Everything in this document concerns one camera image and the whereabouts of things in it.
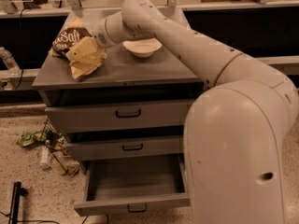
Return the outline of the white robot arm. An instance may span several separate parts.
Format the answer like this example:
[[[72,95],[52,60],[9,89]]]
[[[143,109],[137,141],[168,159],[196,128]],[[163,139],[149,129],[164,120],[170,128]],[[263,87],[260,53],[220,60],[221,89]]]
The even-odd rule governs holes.
[[[298,92],[277,69],[167,18],[150,0],[82,22],[103,48],[153,37],[208,87],[184,125],[193,224],[285,224],[282,143]]]

